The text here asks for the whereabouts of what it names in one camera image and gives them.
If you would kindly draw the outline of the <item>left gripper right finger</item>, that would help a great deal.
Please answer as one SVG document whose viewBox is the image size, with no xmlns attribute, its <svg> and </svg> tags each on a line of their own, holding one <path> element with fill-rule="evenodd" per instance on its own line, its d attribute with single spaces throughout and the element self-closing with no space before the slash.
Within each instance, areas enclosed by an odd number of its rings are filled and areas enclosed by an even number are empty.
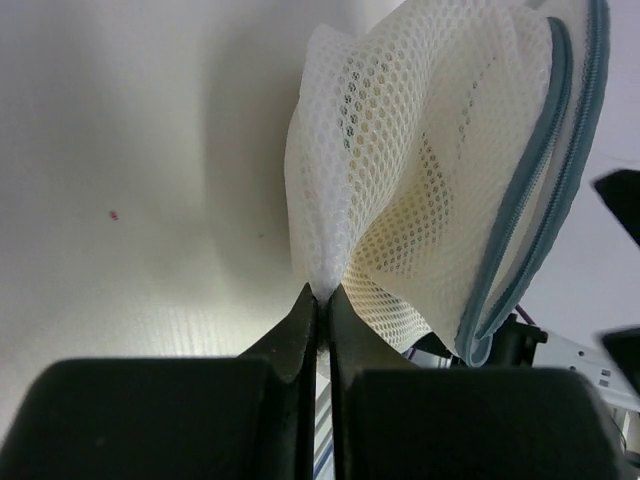
<svg viewBox="0 0 640 480">
<path fill-rule="evenodd" d="M 340 479 L 624 479 L 595 388 L 562 369 L 420 368 L 337 290 L 327 306 Z"/>
</svg>

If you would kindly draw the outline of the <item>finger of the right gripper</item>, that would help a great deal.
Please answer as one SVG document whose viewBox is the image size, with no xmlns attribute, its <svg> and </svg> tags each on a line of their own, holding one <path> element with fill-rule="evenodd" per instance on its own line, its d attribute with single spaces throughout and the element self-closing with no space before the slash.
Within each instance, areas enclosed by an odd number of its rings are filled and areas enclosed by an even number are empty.
<svg viewBox="0 0 640 480">
<path fill-rule="evenodd" d="M 606 208 L 632 238 L 640 239 L 640 172 L 632 169 L 613 170 L 592 182 Z"/>
<path fill-rule="evenodd" d="M 602 335 L 602 345 L 629 384 L 639 393 L 640 331 L 638 327 Z"/>
</svg>

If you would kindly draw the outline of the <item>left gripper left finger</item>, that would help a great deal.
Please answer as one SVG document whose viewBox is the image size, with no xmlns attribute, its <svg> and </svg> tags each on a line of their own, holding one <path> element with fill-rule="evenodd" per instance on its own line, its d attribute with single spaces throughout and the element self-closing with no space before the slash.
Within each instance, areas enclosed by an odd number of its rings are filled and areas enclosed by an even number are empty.
<svg viewBox="0 0 640 480">
<path fill-rule="evenodd" d="M 317 303 L 233 358 L 85 358 L 46 368 L 1 449 L 5 479 L 309 479 Z"/>
</svg>

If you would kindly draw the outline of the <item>white mesh blue-trim laundry bag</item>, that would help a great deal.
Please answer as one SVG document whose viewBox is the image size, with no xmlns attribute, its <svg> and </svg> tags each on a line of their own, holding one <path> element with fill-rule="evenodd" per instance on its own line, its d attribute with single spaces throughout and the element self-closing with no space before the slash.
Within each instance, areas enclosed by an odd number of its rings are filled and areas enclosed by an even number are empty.
<svg viewBox="0 0 640 480">
<path fill-rule="evenodd" d="M 313 32 L 284 160 L 292 262 L 406 351 L 470 366 L 548 255 L 604 101 L 604 1 L 407 1 Z"/>
</svg>

